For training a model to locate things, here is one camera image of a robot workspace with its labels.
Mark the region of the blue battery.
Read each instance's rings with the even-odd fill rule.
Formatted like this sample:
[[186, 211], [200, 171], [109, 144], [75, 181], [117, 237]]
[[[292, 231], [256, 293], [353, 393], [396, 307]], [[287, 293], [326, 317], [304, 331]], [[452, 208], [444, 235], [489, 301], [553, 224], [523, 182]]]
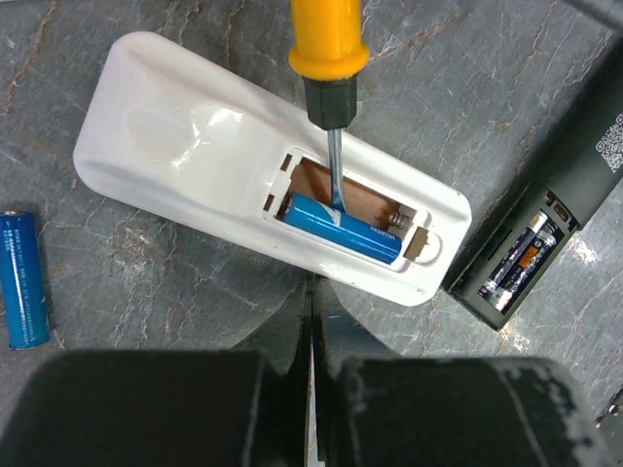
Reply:
[[283, 221], [384, 264], [394, 262], [402, 249], [398, 236], [299, 193], [290, 196]]
[[48, 342], [43, 268], [30, 212], [1, 214], [1, 292], [10, 349], [30, 350]]

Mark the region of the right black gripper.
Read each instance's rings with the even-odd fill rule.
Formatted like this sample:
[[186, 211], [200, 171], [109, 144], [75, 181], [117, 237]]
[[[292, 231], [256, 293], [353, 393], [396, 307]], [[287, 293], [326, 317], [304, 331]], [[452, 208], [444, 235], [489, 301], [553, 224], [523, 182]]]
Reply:
[[623, 0], [566, 0], [566, 2], [607, 27], [623, 28]]

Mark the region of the white remote blue batteries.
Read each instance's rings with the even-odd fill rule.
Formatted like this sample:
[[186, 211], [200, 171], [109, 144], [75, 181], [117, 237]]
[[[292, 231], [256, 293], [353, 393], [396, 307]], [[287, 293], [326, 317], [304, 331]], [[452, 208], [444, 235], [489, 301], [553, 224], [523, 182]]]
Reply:
[[350, 134], [348, 214], [402, 243], [383, 263], [282, 220], [330, 197], [326, 135], [306, 113], [152, 32], [110, 49], [73, 160], [97, 193], [395, 303], [428, 301], [471, 224], [457, 190]]

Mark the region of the orange handled screwdriver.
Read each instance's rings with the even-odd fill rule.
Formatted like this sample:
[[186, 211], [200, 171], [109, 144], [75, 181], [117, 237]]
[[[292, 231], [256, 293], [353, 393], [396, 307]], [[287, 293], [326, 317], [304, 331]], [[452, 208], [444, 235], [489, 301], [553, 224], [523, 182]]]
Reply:
[[293, 0], [290, 6], [294, 45], [288, 61], [304, 80], [308, 119], [327, 134], [330, 204], [345, 212], [342, 131], [356, 116], [357, 76], [370, 58], [362, 3]]

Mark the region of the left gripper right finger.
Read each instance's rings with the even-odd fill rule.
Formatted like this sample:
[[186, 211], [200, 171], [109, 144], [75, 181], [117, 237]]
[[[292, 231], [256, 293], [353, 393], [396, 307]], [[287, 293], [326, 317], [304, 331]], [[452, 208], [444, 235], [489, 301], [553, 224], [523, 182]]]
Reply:
[[328, 466], [609, 466], [580, 387], [537, 357], [408, 358], [313, 283], [317, 454]]

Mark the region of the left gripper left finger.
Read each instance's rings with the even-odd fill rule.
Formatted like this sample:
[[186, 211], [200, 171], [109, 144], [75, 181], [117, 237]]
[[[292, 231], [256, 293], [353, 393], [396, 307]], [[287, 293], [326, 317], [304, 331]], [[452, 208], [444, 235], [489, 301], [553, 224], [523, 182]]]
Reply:
[[233, 347], [76, 350], [25, 385], [5, 466], [303, 466], [312, 282]]

